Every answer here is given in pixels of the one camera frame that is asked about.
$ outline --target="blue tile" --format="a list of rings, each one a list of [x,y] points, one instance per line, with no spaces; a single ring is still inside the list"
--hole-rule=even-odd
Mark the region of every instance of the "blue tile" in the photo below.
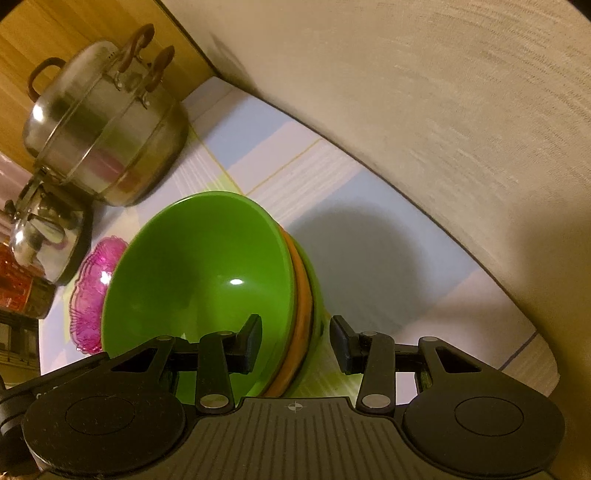
[[[310,256],[328,311],[357,330],[395,333],[480,268],[368,170],[289,230]]]
[[[234,165],[291,121],[283,112],[252,96],[241,96],[227,113],[209,132],[197,132],[224,168]]]

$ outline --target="stainless steel pot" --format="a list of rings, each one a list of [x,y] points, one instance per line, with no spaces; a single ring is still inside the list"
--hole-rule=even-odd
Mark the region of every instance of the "stainless steel pot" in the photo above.
[[[135,202],[164,174],[184,146],[189,120],[160,83],[174,47],[151,64],[138,57],[153,36],[148,24],[120,50],[102,40],[67,64],[47,59],[32,72],[35,105],[23,138],[37,167],[117,206]],[[33,81],[50,65],[61,72],[39,95]],[[157,141],[160,131],[170,134]]]

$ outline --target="pink glass dish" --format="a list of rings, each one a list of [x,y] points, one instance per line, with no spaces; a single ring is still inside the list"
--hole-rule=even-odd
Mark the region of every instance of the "pink glass dish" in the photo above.
[[[84,353],[102,352],[100,323],[107,288],[115,267],[127,248],[116,236],[101,239],[84,259],[70,297],[70,336]]]

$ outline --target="brown handle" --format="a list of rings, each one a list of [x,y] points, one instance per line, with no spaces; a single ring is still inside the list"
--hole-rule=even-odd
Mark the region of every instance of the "brown handle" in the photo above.
[[[174,58],[174,47],[171,45],[161,51],[152,63],[152,68],[147,75],[146,92],[153,92],[162,80],[164,69],[170,65]]]
[[[17,216],[17,207],[12,200],[7,200],[4,203],[4,212],[11,218],[11,221]]]
[[[37,65],[37,67],[35,68],[35,70],[33,70],[31,72],[31,74],[29,75],[29,80],[27,82],[27,87],[28,87],[28,94],[29,94],[29,98],[33,101],[36,102],[39,100],[39,97],[41,96],[40,93],[37,93],[37,91],[35,90],[35,87],[33,86],[33,82],[35,82],[35,80],[37,79],[37,77],[39,77],[39,74],[45,70],[47,67],[50,66],[55,66],[55,67],[59,67],[59,68],[63,68],[64,65],[66,65],[66,61],[62,60],[58,57],[51,57],[47,60],[43,60],[39,65]]]
[[[151,23],[144,25],[136,30],[131,35],[131,38],[121,49],[121,64],[119,65],[118,72],[123,73],[129,68],[134,57],[139,53],[142,48],[146,48],[154,38],[154,25]]]

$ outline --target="stacked bowls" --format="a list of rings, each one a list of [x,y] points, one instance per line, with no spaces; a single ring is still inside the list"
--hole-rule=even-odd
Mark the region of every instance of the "stacked bowls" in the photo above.
[[[159,335],[190,342],[237,332],[256,313],[263,324],[255,368],[232,374],[236,400],[281,396],[293,383],[322,312],[313,271],[291,237],[255,202],[229,192],[181,200],[152,218],[121,258],[105,300],[102,345],[120,355]],[[193,404],[195,372],[177,397]]]

